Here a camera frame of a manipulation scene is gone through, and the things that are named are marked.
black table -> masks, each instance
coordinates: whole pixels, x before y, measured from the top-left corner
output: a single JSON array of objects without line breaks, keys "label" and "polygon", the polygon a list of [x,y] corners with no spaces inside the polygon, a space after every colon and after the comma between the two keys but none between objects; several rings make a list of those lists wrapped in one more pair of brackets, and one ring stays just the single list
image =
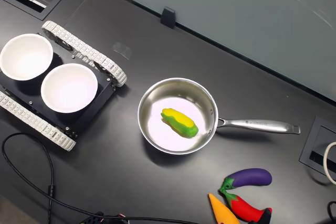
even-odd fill
[{"label": "black table", "polygon": [[[226,175],[260,167],[271,172],[272,184],[239,188],[235,194],[256,208],[272,207],[272,223],[328,223],[326,206],[335,200],[336,187],[314,181],[312,177],[327,179],[300,163],[299,157],[316,115],[336,124],[334,106],[180,29],[163,26],[125,0],[64,0],[45,20],[63,25],[128,75],[126,85],[116,91],[70,153],[43,139],[54,161],[57,199],[110,215],[215,223],[207,194],[217,195]],[[40,32],[43,24],[3,1],[0,23],[1,48],[14,36]],[[126,58],[114,52],[116,43],[128,47],[131,54]],[[58,54],[63,50],[53,47]],[[202,84],[224,118],[285,121],[300,125],[302,133],[220,129],[199,152],[164,155],[146,142],[136,115],[144,92],[170,77]],[[0,108],[1,138],[27,130]],[[37,144],[18,137],[7,149],[13,163],[47,190],[48,164]],[[18,178],[3,158],[0,173],[0,194],[46,223],[47,199]],[[86,218],[55,204],[53,213],[53,223],[73,224]]]}]

stainless steel pan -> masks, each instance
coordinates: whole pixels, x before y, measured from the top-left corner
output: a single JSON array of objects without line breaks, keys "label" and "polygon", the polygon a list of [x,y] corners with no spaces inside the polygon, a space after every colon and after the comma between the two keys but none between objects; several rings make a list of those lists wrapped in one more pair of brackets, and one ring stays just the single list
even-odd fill
[{"label": "stainless steel pan", "polygon": [[[198,134],[185,138],[162,121],[161,112],[173,108],[191,118]],[[142,97],[138,109],[142,134],[155,148],[175,155],[189,154],[203,148],[218,127],[239,127],[251,130],[300,134],[300,127],[270,120],[227,120],[218,117],[216,103],[200,84],[183,78],[160,81],[150,87]]]}]

pan rim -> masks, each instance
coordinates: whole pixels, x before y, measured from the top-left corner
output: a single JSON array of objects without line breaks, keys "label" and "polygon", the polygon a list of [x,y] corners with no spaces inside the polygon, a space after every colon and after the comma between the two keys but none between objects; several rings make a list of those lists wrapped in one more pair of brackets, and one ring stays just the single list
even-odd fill
[{"label": "pan rim", "polygon": [[[209,99],[211,100],[213,106],[214,106],[214,117],[215,117],[215,121],[214,121],[214,125],[213,125],[213,128],[209,134],[209,136],[207,137],[207,139],[204,141],[203,144],[201,144],[200,146],[198,147],[195,147],[195,148],[192,148],[190,150],[187,150],[187,151],[170,151],[170,150],[167,150],[165,148],[162,148],[161,146],[157,145],[153,140],[150,139],[150,137],[147,136],[147,134],[145,134],[144,132],[144,129],[142,128],[141,126],[141,123],[140,123],[140,112],[141,112],[141,109],[143,107],[143,104],[145,103],[147,97],[149,96],[149,94],[159,85],[165,83],[165,82],[172,82],[172,81],[182,81],[182,82],[187,82],[187,83],[190,83],[192,85],[195,85],[197,88],[201,89],[208,97]],[[216,129],[217,129],[217,126],[218,126],[218,108],[217,108],[217,105],[216,105],[216,102],[214,100],[214,98],[212,97],[212,95],[210,94],[209,91],[206,90],[205,87],[203,87],[202,85],[200,85],[198,82],[195,82],[193,80],[190,80],[190,79],[186,79],[186,78],[178,78],[178,77],[175,77],[175,78],[168,78],[168,79],[164,79],[162,81],[159,81],[157,83],[155,83],[154,85],[152,85],[146,92],[145,94],[142,96],[141,98],[141,101],[139,103],[139,107],[138,107],[138,125],[139,125],[139,128],[141,130],[141,133],[143,135],[143,137],[152,145],[154,146],[156,149],[158,149],[159,151],[162,151],[162,152],[165,152],[165,153],[168,153],[168,154],[173,154],[173,155],[186,155],[186,154],[190,154],[190,153],[194,153],[198,150],[200,150],[201,148],[203,148],[205,145],[207,145],[210,140],[213,138],[215,132],[216,132]]]}]

white bowl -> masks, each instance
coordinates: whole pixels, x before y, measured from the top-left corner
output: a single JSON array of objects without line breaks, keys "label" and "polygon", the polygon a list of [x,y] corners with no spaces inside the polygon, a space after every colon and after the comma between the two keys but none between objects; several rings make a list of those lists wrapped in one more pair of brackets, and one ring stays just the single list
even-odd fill
[{"label": "white bowl", "polygon": [[38,34],[11,39],[0,53],[0,69],[8,77],[26,81],[44,73],[53,60],[50,42]]},{"label": "white bowl", "polygon": [[89,105],[97,89],[97,77],[89,68],[70,63],[47,74],[41,86],[41,96],[52,110],[72,113]]}]

purple eggplant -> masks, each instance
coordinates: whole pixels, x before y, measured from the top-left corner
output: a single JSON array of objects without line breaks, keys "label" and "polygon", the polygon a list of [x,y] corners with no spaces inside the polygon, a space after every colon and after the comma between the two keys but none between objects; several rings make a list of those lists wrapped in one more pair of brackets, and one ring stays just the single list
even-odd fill
[{"label": "purple eggplant", "polygon": [[272,182],[271,174],[265,169],[250,168],[240,170],[227,176],[221,190],[234,189],[241,186],[268,186]]}]

